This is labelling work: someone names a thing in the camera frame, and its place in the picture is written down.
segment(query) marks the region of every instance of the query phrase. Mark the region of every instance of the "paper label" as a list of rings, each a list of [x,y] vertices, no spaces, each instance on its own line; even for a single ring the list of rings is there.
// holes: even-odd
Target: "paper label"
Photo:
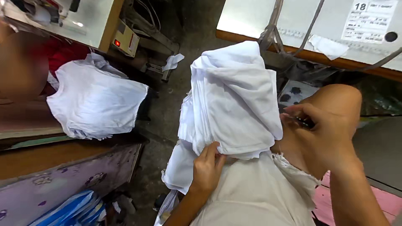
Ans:
[[[341,39],[382,43],[398,0],[354,0]]]

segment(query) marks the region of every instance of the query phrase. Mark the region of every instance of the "white t-shirt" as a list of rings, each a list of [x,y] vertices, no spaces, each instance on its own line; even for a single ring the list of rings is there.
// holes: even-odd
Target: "white t-shirt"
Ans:
[[[281,155],[237,160],[224,167],[218,188],[191,226],[314,226],[314,188],[320,182]]]

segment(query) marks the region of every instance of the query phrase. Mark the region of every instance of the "pink surface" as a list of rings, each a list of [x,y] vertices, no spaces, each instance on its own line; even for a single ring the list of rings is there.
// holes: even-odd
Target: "pink surface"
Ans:
[[[322,180],[323,186],[319,186],[316,189],[316,195],[314,197],[316,208],[314,213],[320,221],[330,226],[335,226],[334,216],[332,214],[329,180],[330,172],[327,172]],[[373,190],[373,193],[381,207],[381,210],[383,210],[385,217],[389,222],[392,222],[395,219],[395,216],[397,216],[402,210],[402,198],[373,186],[371,189]]]

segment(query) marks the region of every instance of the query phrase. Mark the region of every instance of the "white table surface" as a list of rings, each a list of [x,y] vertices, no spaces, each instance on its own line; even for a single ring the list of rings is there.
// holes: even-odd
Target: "white table surface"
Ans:
[[[226,0],[217,29],[259,38],[268,25],[275,0]],[[314,16],[319,0],[284,0],[277,23],[284,45],[299,47]],[[382,44],[341,40],[353,0],[326,0],[312,29],[312,35],[329,38],[350,47],[342,58],[374,64],[402,47],[402,0],[396,7],[388,31],[399,34],[396,41]],[[305,49],[314,51],[308,42]],[[399,55],[383,67],[402,71]]]
[[[33,25],[49,32],[81,42],[85,45],[99,48],[103,31],[109,17],[114,0],[81,0],[77,12],[69,12],[67,19],[76,23],[82,23],[86,34],[73,29],[59,27],[51,23],[44,27],[30,20],[21,10],[10,1],[6,2],[5,14],[12,19]]]

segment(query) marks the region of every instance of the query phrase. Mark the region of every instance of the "leg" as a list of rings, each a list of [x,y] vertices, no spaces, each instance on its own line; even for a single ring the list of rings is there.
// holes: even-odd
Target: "leg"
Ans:
[[[350,121],[350,138],[355,134],[361,108],[361,93],[356,88],[342,84],[328,85],[301,103],[310,103],[321,110],[346,116]],[[305,150],[298,144],[293,129],[285,125],[283,139],[277,140],[271,147],[271,151],[282,152],[290,164],[318,179],[321,179],[327,171],[325,166],[317,163],[309,150]]]

